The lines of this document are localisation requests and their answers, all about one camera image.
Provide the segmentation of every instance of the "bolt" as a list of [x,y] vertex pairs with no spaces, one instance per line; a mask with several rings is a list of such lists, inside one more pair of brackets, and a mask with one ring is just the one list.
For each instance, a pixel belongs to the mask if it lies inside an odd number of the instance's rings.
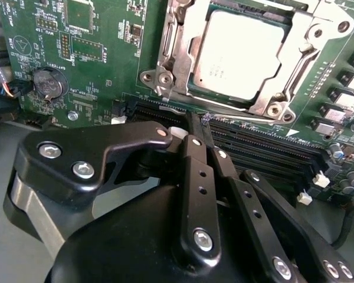
[[260,180],[260,177],[258,177],[255,173],[250,173],[250,176],[252,176],[253,180],[255,180],[256,182],[258,182]]
[[276,271],[278,271],[278,273],[286,280],[290,280],[292,277],[290,268],[287,266],[287,264],[280,258],[278,257],[274,257],[273,259],[273,264],[274,267],[276,269]]
[[43,144],[40,147],[40,155],[49,159],[54,159],[61,156],[61,149],[54,144]]
[[79,161],[72,167],[73,173],[82,179],[92,178],[94,175],[93,166],[87,162]]
[[165,133],[165,131],[164,131],[164,130],[162,130],[162,129],[158,129],[158,130],[157,130],[157,132],[158,132],[158,134],[159,134],[160,136],[162,136],[162,137],[166,137],[166,133]]
[[345,264],[343,264],[342,262],[338,262],[338,265],[340,266],[342,272],[346,275],[346,277],[348,277],[349,279],[353,279],[353,274],[350,271],[349,268],[346,267]]
[[324,261],[324,266],[331,276],[333,276],[334,278],[340,277],[337,269],[330,262]]
[[205,252],[212,250],[212,239],[205,231],[196,230],[194,232],[194,241],[201,250]]
[[76,121],[78,119],[78,113],[75,111],[69,111],[67,117],[70,121]]
[[195,143],[197,146],[201,145],[201,142],[199,140],[193,139],[193,143]]
[[226,155],[225,152],[222,151],[222,150],[219,150],[219,155],[220,155],[222,158],[227,158],[227,155]]
[[163,73],[159,75],[159,83],[161,84],[171,84],[172,79],[167,73]]
[[281,111],[282,111],[282,106],[274,103],[271,106],[269,106],[269,108],[267,109],[267,114],[270,117],[277,117],[280,115]]

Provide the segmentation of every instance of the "metal plate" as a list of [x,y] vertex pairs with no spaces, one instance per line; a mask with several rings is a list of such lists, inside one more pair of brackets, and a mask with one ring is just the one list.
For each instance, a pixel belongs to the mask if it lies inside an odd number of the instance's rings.
[[280,65],[281,27],[243,15],[215,11],[209,20],[194,84],[250,100]]

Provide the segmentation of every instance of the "gray surface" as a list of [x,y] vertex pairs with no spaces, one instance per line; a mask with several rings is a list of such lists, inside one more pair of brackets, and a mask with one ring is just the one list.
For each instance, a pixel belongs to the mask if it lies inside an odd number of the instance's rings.
[[28,131],[10,125],[0,128],[0,283],[39,283],[52,261],[43,244],[11,225],[2,204],[18,141]]
[[[0,128],[0,283],[44,282],[52,265],[51,257],[43,244],[11,225],[2,210],[18,141],[28,132],[12,125],[3,125]],[[110,206],[118,207],[155,183],[156,180],[149,180],[142,187],[123,187],[100,196],[95,202],[94,215],[104,214],[109,211]],[[327,241],[331,242],[337,237],[343,211],[317,201],[309,207],[299,206],[299,211]],[[340,252],[354,270],[354,229]]]

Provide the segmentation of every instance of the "green circuit board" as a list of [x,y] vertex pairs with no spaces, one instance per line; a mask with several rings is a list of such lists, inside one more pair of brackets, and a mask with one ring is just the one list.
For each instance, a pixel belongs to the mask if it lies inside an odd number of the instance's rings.
[[[237,2],[269,9],[251,0]],[[354,0],[336,3],[354,19]],[[110,124],[115,100],[138,97],[161,102],[140,81],[139,74],[155,68],[167,4],[167,0],[0,0],[15,78],[32,80],[35,70],[49,66],[60,70],[68,80],[68,93],[63,99],[50,104],[31,92],[20,98],[21,107],[50,115],[56,126],[70,128]],[[136,40],[130,34],[136,34]],[[330,137],[311,127],[321,106],[331,102],[328,90],[340,86],[338,75],[354,71],[349,64],[353,54],[354,30],[347,37],[329,41],[291,104],[297,116],[293,123],[236,124],[308,146],[326,148],[339,142],[354,147],[354,133],[350,129],[354,116]],[[205,111],[173,101],[169,105]],[[70,110],[78,113],[78,120],[68,119]],[[353,170],[354,156],[347,161]]]

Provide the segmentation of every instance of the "cable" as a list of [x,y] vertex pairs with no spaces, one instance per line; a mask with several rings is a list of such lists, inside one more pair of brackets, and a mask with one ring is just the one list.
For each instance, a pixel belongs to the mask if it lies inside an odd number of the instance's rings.
[[5,93],[6,93],[7,95],[9,95],[10,97],[14,97],[14,95],[11,94],[11,91],[9,90],[8,85],[7,85],[6,83],[3,83],[3,84],[2,84],[2,88],[3,88],[3,90],[5,91]]
[[345,216],[343,217],[340,235],[333,243],[330,244],[334,249],[339,249],[346,242],[353,225],[353,216],[354,206],[350,205],[345,209]]

